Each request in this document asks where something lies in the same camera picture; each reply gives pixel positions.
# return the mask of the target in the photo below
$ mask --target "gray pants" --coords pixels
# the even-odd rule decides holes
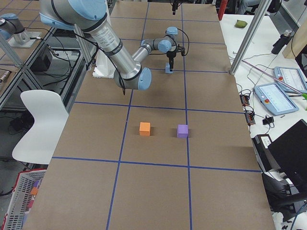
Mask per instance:
[[[247,7],[257,5],[261,0],[241,0],[237,14],[244,14]]]

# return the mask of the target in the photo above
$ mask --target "robotic arm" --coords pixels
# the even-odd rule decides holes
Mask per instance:
[[[73,30],[74,24],[89,33],[103,52],[115,63],[120,74],[114,79],[118,86],[126,89],[146,90],[151,83],[151,71],[142,68],[141,62],[152,50],[164,53],[176,49],[176,31],[168,28],[164,38],[145,40],[131,56],[122,41],[113,31],[106,17],[105,0],[41,0],[41,21],[50,26]]]
[[[0,16],[0,35],[6,40],[13,35],[15,41],[21,45],[30,40],[27,31],[13,13],[6,13]]]

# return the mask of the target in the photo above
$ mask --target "plastic basket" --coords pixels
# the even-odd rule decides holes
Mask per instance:
[[[35,169],[18,173],[1,230],[21,230],[23,228],[24,213],[29,211],[27,206],[32,198],[30,192],[35,181],[42,179],[45,172],[46,170]]]

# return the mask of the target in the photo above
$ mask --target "red pole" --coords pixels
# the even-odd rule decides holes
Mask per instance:
[[[227,3],[228,3],[228,0],[222,0],[221,2],[221,6],[219,9],[219,13],[218,13],[219,20],[223,18]]]

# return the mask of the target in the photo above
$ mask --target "computer screen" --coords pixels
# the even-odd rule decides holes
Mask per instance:
[[[307,123],[299,120],[268,148],[299,192],[307,192]]]

